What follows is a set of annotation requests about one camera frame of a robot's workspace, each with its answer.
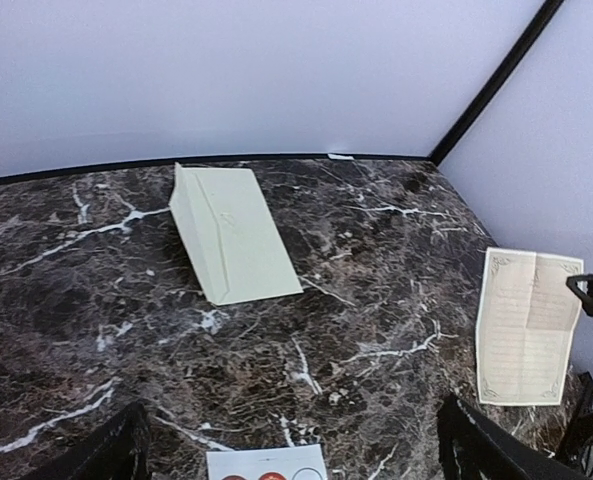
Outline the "printed paper letter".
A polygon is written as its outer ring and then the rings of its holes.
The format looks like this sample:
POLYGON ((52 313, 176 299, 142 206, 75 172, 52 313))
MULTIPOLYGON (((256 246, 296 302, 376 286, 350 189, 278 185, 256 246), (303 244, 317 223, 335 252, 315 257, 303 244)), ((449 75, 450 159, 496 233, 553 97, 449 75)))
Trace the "printed paper letter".
POLYGON ((476 320, 477 396, 495 406, 562 401, 581 302, 579 258, 489 247, 476 320))

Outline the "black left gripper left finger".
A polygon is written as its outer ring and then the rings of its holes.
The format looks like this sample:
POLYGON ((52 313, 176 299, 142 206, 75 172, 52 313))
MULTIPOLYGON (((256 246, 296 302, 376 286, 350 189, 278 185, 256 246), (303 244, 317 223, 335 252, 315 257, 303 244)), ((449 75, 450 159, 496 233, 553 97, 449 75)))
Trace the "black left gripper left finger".
POLYGON ((63 454, 51 479, 150 479, 150 426, 145 407, 132 402, 63 454))

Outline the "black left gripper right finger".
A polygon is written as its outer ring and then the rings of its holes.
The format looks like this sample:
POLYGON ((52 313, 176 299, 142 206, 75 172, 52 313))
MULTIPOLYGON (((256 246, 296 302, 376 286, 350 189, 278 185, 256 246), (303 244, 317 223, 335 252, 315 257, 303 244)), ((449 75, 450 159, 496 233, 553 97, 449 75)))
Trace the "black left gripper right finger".
POLYGON ((576 472, 527 447, 455 394, 437 412, 446 479, 574 479, 576 472))

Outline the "cream paper envelope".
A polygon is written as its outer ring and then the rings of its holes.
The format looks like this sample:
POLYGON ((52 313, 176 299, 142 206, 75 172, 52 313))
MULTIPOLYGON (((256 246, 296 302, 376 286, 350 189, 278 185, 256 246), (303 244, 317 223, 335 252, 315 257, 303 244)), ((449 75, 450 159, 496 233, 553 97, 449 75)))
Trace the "cream paper envelope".
POLYGON ((210 303, 223 306, 303 292, 252 170, 177 163, 169 207, 210 303))

